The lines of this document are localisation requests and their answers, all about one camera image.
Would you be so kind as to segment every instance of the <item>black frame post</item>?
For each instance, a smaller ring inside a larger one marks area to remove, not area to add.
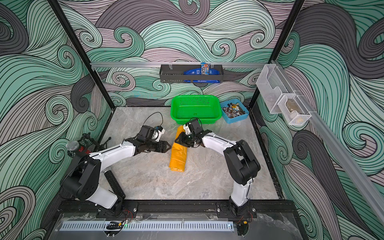
[[[47,0],[47,1],[51,6],[53,12],[55,13],[57,19],[59,20],[61,26],[63,27],[64,31],[67,33],[69,39],[73,43],[73,46],[76,49],[77,53],[79,54],[81,60],[84,62],[85,66],[87,67],[89,74],[95,81],[97,87],[100,89],[101,94],[104,96],[109,107],[111,109],[115,109],[116,108],[115,104],[113,104],[111,97],[109,96],[107,90],[103,85],[103,82],[100,79],[100,76],[97,74],[95,70],[92,69],[91,60],[89,59],[88,55],[84,51],[83,47],[81,46],[79,39],[76,37],[76,34],[74,33],[73,28],[71,27],[67,17],[65,16],[63,10],[61,9],[59,2],[57,0]]]
[[[293,7],[291,9],[291,12],[289,13],[289,16],[285,22],[283,31],[281,32],[279,39],[277,40],[276,46],[272,51],[271,57],[269,58],[268,64],[272,62],[272,60],[276,61],[277,57],[280,54],[281,49],[284,46],[284,43],[286,39],[288,38],[289,33],[291,32],[291,29],[293,27],[293,24],[296,21],[297,16],[299,15],[299,12],[301,10],[301,7],[303,6],[305,0],[296,0],[293,4]],[[256,89],[255,93],[252,96],[251,101],[249,102],[248,109],[251,110],[260,94],[260,91]]]

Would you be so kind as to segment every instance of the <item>yellow cloth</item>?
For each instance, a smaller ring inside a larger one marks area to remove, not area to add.
[[[176,138],[180,133],[185,132],[183,126],[177,129]],[[187,147],[181,146],[178,143],[173,143],[170,154],[169,167],[172,171],[184,172],[185,161],[187,160]]]

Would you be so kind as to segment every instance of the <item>green plastic basket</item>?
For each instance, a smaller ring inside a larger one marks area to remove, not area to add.
[[[213,95],[176,96],[172,99],[170,116],[180,125],[191,118],[199,118],[202,124],[213,124],[221,118],[220,102]]]

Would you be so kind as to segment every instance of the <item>aluminum rail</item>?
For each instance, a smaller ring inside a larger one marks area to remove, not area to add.
[[[235,62],[209,62],[211,65],[222,65],[223,68],[263,68],[267,63],[235,63]],[[197,65],[201,62],[141,62],[141,61],[114,61],[91,62],[92,68],[159,68],[162,64]]]

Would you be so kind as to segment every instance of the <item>blue tray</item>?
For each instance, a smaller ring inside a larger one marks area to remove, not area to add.
[[[227,107],[228,106],[227,104],[229,104],[229,103],[239,103],[239,106],[244,110],[245,114],[234,117],[234,118],[227,117],[227,115],[223,111],[223,107]],[[249,111],[247,110],[247,108],[241,103],[241,101],[239,99],[236,99],[236,98],[220,103],[220,108],[221,108],[221,115],[223,116],[224,120],[228,124],[244,120],[249,115]]]

